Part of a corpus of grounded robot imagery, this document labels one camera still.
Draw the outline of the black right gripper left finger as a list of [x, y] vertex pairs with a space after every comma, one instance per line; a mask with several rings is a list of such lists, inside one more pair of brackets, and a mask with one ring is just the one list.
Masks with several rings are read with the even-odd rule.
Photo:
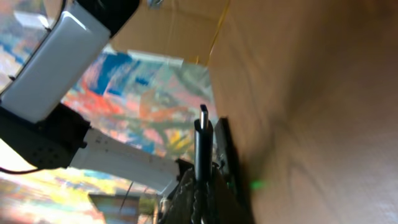
[[195, 171], [188, 169], [176, 188], [171, 204], [160, 224], [191, 224], [195, 191]]

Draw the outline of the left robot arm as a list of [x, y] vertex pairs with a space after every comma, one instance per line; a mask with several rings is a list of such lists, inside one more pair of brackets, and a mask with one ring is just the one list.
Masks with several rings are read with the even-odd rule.
[[139, 1], [63, 1], [54, 25], [1, 92], [1, 140], [34, 170], [83, 169], [178, 187], [174, 160], [112, 138], [78, 108], [75, 85], [139, 8]]

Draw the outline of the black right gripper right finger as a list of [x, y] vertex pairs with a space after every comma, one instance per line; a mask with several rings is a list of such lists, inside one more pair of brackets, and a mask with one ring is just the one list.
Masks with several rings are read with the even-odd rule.
[[206, 217], [209, 223], [252, 224], [251, 214], [238, 203], [218, 169], [213, 169], [208, 183], [208, 208]]

